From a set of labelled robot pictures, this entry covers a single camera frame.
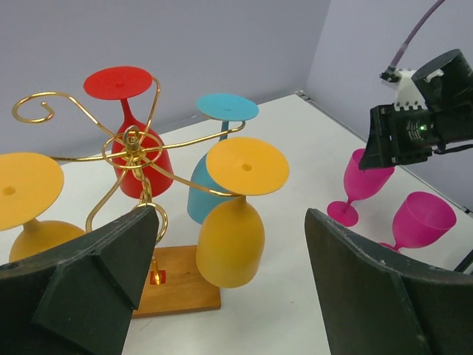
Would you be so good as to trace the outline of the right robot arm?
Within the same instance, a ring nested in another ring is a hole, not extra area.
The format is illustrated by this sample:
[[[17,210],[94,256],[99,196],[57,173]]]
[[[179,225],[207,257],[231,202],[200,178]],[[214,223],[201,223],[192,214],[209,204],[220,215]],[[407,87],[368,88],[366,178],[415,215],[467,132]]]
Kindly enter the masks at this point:
[[[407,166],[472,147],[472,68],[459,49],[396,70],[394,103],[370,110],[362,170]]]

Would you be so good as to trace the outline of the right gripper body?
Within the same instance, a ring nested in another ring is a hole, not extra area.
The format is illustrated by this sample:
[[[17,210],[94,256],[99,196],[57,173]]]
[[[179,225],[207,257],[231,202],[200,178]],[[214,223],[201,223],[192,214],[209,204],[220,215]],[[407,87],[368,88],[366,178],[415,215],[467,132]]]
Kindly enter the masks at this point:
[[[442,143],[435,115],[426,109],[398,112],[392,104],[379,105],[370,110],[372,121],[389,134],[395,166],[424,162],[432,155],[432,147]]]

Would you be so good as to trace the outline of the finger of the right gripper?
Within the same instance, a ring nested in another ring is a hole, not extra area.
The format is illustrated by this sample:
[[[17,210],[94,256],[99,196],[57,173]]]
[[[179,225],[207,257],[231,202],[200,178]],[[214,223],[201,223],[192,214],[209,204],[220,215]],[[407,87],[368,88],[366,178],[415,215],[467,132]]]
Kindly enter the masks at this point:
[[[395,166],[392,157],[389,134],[376,121],[372,121],[367,144],[358,167],[361,170],[391,168]]]

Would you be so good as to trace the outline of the blue wine glass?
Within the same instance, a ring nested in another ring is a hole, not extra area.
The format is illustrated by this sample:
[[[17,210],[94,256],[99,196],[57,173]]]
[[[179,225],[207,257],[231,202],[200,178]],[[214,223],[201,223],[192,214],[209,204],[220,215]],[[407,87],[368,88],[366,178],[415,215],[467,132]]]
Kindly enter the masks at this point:
[[[197,99],[197,108],[202,114],[211,119],[222,122],[219,138],[224,141],[228,138],[225,133],[230,122],[245,123],[259,114],[259,107],[251,100],[231,93],[211,93]],[[230,191],[219,185],[214,179],[213,171],[220,167],[230,155],[222,153],[220,149],[212,149],[198,161],[191,176],[191,182],[216,192],[229,194]],[[201,189],[191,187],[188,191],[187,212],[196,223],[202,224],[207,216],[221,203],[233,200],[233,196],[219,196]]]

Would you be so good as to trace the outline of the pink wine glass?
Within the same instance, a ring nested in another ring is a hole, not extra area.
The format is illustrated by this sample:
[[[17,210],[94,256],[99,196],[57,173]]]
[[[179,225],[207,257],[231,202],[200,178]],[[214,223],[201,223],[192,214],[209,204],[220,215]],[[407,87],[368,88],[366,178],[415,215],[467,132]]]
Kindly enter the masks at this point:
[[[347,201],[333,201],[327,206],[328,216],[346,227],[354,226],[359,219],[353,203],[376,195],[395,172],[394,167],[359,169],[364,151],[365,149],[355,150],[344,171],[343,183]]]
[[[394,244],[379,244],[396,252],[402,248],[420,249],[436,242],[456,222],[454,209],[443,199],[428,192],[412,192],[393,218]]]

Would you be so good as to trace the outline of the orange wine glass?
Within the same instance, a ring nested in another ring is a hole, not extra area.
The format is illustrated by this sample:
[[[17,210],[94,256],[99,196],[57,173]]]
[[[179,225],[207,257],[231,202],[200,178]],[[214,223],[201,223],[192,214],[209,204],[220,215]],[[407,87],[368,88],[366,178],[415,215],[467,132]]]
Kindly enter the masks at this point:
[[[219,288],[237,288],[256,275],[265,246],[265,229],[249,196],[268,195],[287,182],[290,167],[273,145],[257,138],[236,137],[212,149],[230,155],[213,171],[233,200],[219,204],[200,228],[196,251],[199,273]]]

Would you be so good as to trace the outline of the yellow wine glass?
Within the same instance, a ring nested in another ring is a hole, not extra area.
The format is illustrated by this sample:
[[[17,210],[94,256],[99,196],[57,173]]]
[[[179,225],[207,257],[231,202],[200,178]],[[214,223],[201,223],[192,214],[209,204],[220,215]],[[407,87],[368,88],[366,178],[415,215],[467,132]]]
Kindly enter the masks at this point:
[[[63,187],[63,170],[52,158],[35,152],[1,155],[1,230],[23,227],[10,249],[10,262],[86,234],[68,222],[38,220],[58,199]]]

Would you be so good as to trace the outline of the red wine glass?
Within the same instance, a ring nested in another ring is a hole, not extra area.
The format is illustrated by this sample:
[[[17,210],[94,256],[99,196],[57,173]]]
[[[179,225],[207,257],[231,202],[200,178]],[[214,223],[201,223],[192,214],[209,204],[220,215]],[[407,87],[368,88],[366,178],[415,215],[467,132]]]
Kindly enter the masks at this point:
[[[153,84],[156,90],[149,118],[147,122],[142,123],[133,115],[129,99],[143,94]],[[159,150],[159,146],[164,142],[151,128],[157,99],[160,96],[160,82],[148,71],[139,67],[119,66],[91,74],[84,82],[84,90],[93,98],[119,101],[121,104],[123,123],[117,131],[119,139],[112,143],[112,153],[125,152],[125,144],[130,143],[134,164],[137,166],[137,169],[125,171],[125,178],[120,185],[122,192],[129,197],[140,197],[143,184],[135,174],[141,170],[144,177],[149,180],[151,196],[156,197],[164,193],[171,187],[172,179],[155,170],[152,165],[145,165],[146,161],[150,160],[155,166],[173,172],[168,152]]]

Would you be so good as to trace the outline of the pink wine glass front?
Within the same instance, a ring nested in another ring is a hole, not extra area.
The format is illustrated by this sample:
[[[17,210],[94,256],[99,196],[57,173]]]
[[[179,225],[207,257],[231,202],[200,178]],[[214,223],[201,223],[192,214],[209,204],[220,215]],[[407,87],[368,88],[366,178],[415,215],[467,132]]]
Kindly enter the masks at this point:
[[[420,249],[436,242],[456,222],[454,209],[443,199],[428,192],[412,192],[393,218],[394,244],[379,244],[396,252],[402,248]]]

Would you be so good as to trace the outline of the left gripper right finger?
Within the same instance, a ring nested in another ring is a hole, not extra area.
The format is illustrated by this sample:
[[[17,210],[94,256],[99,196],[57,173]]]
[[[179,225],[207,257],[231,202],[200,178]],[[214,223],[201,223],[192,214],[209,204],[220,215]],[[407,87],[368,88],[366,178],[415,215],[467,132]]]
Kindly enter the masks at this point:
[[[332,354],[472,353],[472,276],[403,256],[317,209],[304,231]]]

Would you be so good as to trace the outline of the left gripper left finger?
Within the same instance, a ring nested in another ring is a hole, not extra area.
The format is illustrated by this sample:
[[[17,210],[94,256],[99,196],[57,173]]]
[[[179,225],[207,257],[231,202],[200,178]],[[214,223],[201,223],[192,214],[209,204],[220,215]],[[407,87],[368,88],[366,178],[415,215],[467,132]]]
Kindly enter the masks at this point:
[[[140,207],[1,266],[2,354],[121,354],[159,220]]]

